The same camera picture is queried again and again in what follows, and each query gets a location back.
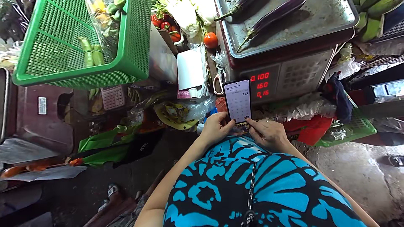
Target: number display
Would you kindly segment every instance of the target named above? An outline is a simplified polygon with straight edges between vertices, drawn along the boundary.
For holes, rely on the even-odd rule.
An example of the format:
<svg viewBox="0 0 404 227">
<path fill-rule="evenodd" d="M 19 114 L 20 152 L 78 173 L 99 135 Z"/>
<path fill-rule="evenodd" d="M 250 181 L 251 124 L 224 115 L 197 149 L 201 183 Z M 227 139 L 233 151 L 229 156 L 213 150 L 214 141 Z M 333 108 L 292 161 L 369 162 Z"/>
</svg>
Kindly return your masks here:
<svg viewBox="0 0 404 227">
<path fill-rule="evenodd" d="M 270 72 L 265 72 L 265 73 L 260 73 L 258 75 L 254 75 L 254 76 L 250 77 L 250 80 L 252 82 L 252 84 L 251 84 L 252 87 L 255 86 L 255 83 L 253 83 L 254 81 L 256 81 L 256 83 L 257 83 L 257 90 L 259 90 L 259 91 L 257 91 L 257 97 L 260 99 L 263 96 L 269 95 L 269 90 L 261 91 L 260 89 L 265 89 L 268 87 L 268 85 L 269 85 L 268 78 L 270 75 L 271 75 Z"/>
<path fill-rule="evenodd" d="M 265 91 L 263 91 L 263 92 L 261 92 L 261 91 L 257 92 L 257 97 L 260 98 L 260 99 L 261 99 L 263 96 L 266 96 L 266 95 L 269 95 L 269 90 L 265 90 Z"/>
</svg>

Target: calculator app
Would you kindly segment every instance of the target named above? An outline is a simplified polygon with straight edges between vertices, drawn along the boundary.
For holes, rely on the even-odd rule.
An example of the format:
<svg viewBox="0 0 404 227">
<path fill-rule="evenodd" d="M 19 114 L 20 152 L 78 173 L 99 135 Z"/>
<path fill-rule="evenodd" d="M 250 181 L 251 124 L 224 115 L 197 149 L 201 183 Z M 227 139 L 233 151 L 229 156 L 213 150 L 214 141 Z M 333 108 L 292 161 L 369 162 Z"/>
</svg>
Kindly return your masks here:
<svg viewBox="0 0 404 227">
<path fill-rule="evenodd" d="M 227 109 L 236 123 L 245 122 L 251 117 L 250 84 L 248 80 L 238 81 L 224 86 Z"/>
</svg>

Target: purple eggplant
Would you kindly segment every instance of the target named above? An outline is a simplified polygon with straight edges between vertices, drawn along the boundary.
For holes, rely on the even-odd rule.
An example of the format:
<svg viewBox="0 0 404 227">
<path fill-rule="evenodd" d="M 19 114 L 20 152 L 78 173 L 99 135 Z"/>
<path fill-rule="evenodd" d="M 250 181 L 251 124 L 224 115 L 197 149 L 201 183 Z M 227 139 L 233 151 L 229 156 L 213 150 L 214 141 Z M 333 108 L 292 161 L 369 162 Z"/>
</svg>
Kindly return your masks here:
<svg viewBox="0 0 404 227">
<path fill-rule="evenodd" d="M 241 47 L 254 36 L 256 36 L 262 29 L 266 28 L 269 24 L 274 21 L 277 21 L 288 14 L 291 14 L 297 10 L 299 10 L 306 0 L 289 0 L 282 5 L 278 6 L 276 9 L 272 10 L 271 12 L 267 13 L 264 17 L 262 17 L 259 21 L 257 21 L 251 30 L 248 31 L 247 37 L 241 43 L 237 52 L 240 51 Z"/>
<path fill-rule="evenodd" d="M 229 10 L 228 13 L 222 15 L 221 17 L 215 17 L 214 21 L 223 20 L 226 17 L 230 17 L 233 14 L 241 12 L 244 8 L 250 5 L 254 0 L 238 0 L 234 6 Z"/>
</svg>

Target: green crate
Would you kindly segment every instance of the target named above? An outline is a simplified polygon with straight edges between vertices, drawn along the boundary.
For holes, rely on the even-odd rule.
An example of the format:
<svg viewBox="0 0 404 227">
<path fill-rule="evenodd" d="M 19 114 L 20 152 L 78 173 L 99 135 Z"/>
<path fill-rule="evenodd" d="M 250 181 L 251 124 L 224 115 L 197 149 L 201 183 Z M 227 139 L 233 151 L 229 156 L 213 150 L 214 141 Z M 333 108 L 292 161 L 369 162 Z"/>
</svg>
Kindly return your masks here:
<svg viewBox="0 0 404 227">
<path fill-rule="evenodd" d="M 359 108 L 353 103 L 354 107 L 352 109 L 352 117 L 351 122 L 349 124 L 345 124 L 346 127 L 352 129 L 353 134 L 349 137 L 346 137 L 342 140 L 336 141 L 325 141 L 320 139 L 314 146 L 315 147 L 331 147 L 341 143 L 350 142 L 352 140 L 360 139 L 366 136 L 373 135 L 377 133 L 377 130 L 373 127 L 370 121 L 363 117 Z"/>
<path fill-rule="evenodd" d="M 85 0 L 37 0 L 13 82 L 51 84 L 80 90 L 132 83 L 148 78 L 150 6 L 128 0 L 122 14 L 116 58 L 85 68 L 77 37 L 99 44 Z"/>
</svg>

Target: cabbage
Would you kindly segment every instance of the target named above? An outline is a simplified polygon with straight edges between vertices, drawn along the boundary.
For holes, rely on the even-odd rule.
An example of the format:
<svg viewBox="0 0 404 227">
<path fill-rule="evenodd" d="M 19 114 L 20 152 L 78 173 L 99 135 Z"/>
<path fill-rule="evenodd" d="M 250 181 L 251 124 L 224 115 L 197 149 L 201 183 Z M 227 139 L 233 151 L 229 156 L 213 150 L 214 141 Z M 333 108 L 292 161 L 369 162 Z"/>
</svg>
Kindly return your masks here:
<svg viewBox="0 0 404 227">
<path fill-rule="evenodd" d="M 159 12 L 168 11 L 181 27 L 181 30 L 191 38 L 198 34 L 199 23 L 195 8 L 189 0 L 160 0 L 160 4 L 156 4 L 156 6 Z"/>
<path fill-rule="evenodd" d="M 204 25 L 215 25 L 216 16 L 215 0 L 190 0 L 194 5 L 196 13 L 202 19 Z"/>
</svg>

